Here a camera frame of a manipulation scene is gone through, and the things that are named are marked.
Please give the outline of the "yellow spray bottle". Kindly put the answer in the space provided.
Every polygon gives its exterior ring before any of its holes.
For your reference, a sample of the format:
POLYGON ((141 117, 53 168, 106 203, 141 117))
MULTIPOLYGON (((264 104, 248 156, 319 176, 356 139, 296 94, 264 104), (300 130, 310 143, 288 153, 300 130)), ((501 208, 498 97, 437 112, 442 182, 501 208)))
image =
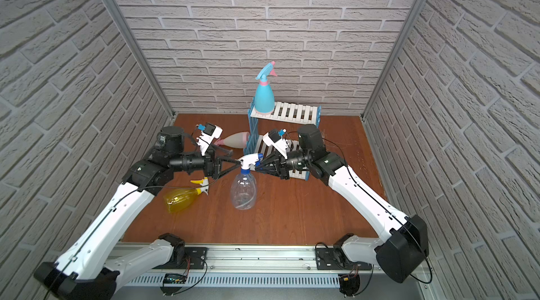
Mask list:
POLYGON ((175 214, 187 209, 201 194, 208 194, 209 180, 207 177, 202 180, 192 180, 191 182, 198 185, 198 187, 177 188, 164 195, 169 214, 175 214))

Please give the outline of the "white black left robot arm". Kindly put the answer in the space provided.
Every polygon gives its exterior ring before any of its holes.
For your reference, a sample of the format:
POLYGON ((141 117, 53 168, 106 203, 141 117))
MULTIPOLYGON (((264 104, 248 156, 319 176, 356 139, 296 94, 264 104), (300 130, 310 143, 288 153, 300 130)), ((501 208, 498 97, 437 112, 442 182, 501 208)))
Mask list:
POLYGON ((185 152, 187 133, 180 127, 164 127, 156 144, 142 160, 136 162, 122 178, 114 196, 96 220, 55 262, 43 262, 34 278, 49 294, 58 299, 111 299, 122 286, 149 270, 173 263, 189 265, 184 241, 166 233, 150 245, 110 259, 122 235, 146 206, 167 187, 176 172, 200 171, 217 181, 231 169, 250 169, 251 163, 218 156, 212 144, 222 129, 206 124, 199 126, 201 136, 195 140, 195 151, 185 152))

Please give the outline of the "teal spray bottle pink trim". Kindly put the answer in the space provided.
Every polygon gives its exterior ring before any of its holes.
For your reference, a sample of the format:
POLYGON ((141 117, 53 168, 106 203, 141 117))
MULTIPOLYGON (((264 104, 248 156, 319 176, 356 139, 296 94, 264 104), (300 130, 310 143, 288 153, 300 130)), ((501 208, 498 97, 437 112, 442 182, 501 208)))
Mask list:
POLYGON ((256 77, 259 85, 254 96, 254 107, 259 114, 267 115, 274 111, 275 98, 269 83, 270 76, 277 76, 274 66, 274 61, 268 63, 256 77))

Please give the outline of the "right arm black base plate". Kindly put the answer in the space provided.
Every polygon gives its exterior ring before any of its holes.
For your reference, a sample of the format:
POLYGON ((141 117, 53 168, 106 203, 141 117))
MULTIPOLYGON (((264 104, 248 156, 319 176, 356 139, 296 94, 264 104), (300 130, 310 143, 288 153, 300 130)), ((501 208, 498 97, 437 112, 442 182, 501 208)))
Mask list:
POLYGON ((317 270, 371 270, 372 265, 364 262, 351 262, 341 251, 336 251, 333 247, 316 245, 315 262, 317 270))

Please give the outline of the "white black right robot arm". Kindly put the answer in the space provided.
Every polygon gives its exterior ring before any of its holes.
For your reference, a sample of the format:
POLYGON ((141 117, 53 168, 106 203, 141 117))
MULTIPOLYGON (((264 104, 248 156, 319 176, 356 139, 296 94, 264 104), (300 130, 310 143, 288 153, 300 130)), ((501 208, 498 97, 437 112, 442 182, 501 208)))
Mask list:
POLYGON ((326 148, 321 131, 312 124, 298 129, 299 149, 292 151, 285 131, 263 135, 273 152, 255 165, 255 170, 281 179, 289 172, 309 171, 351 204, 378 235, 375 239, 346 235, 337 242, 337 252, 347 262, 379 266, 397 283, 403 283, 429 256, 428 229, 418 215, 408 216, 371 189, 343 156, 326 148))

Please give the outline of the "clear spray bottle blue nozzle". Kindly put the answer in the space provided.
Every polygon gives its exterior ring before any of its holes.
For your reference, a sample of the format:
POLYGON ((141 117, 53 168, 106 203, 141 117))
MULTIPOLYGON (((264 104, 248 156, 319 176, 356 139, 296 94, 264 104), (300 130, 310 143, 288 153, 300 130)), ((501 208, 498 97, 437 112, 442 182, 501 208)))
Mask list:
POLYGON ((231 185, 231 202, 235 209, 248 210, 254 207, 257 199, 257 181, 251 172, 260 164, 263 155, 252 153, 239 159, 240 173, 231 185))

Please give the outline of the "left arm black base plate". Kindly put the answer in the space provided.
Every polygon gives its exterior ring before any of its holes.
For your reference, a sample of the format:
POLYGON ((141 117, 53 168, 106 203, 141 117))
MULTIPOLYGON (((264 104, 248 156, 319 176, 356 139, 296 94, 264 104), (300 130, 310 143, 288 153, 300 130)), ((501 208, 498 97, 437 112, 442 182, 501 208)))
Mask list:
POLYGON ((181 257, 180 254, 176 254, 169 262, 156 266, 155 269, 186 270, 190 268, 191 270, 204 270, 207 253, 207 247, 185 247, 184 256, 181 257))

